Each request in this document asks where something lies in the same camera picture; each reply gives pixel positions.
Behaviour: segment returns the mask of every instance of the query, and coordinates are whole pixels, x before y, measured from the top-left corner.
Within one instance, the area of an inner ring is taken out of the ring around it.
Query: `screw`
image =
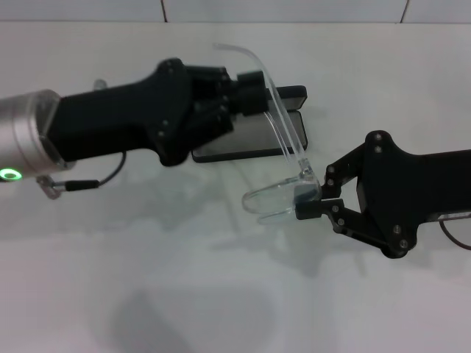
[[[402,239],[400,242],[399,242],[399,246],[403,249],[407,249],[407,247],[409,246],[409,243],[407,242],[406,239]]]

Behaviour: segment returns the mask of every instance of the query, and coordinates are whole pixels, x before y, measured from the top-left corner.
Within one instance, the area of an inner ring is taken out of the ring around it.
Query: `white wall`
[[[170,22],[399,22],[406,0],[165,0]]]
[[[470,0],[410,0],[404,18],[409,23],[471,23]]]
[[[0,0],[1,20],[163,21],[160,0]]]

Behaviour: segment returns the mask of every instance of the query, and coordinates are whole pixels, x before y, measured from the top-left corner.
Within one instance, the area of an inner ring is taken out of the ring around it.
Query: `black cable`
[[[127,153],[126,151],[122,152],[121,162],[119,162],[116,169],[108,175],[103,180],[69,180],[67,182],[57,182],[53,187],[63,186],[65,191],[81,191],[81,190],[89,190],[89,189],[97,189],[107,182],[109,182],[112,178],[114,178],[123,168],[126,162]]]
[[[126,151],[123,151],[122,152],[122,157],[121,157],[121,162],[119,162],[118,166],[116,167],[116,169],[114,170],[113,173],[111,173],[110,175],[108,175],[106,178],[104,178],[103,180],[100,180],[98,186],[103,186],[104,184],[106,184],[107,182],[109,182],[112,178],[114,178],[116,175],[118,175],[118,173],[121,171],[121,169],[124,167],[124,164],[126,162],[126,156],[127,156],[127,153]]]
[[[454,244],[456,244],[456,245],[459,246],[460,248],[463,248],[463,249],[466,249],[466,250],[471,250],[471,246],[462,243],[461,241],[459,241],[458,239],[456,239],[455,237],[453,237],[453,236],[450,234],[450,232],[448,232],[448,229],[447,229],[447,227],[445,226],[444,221],[440,221],[440,228],[442,228],[443,233],[448,237],[448,239],[450,239],[452,242],[454,242]]]

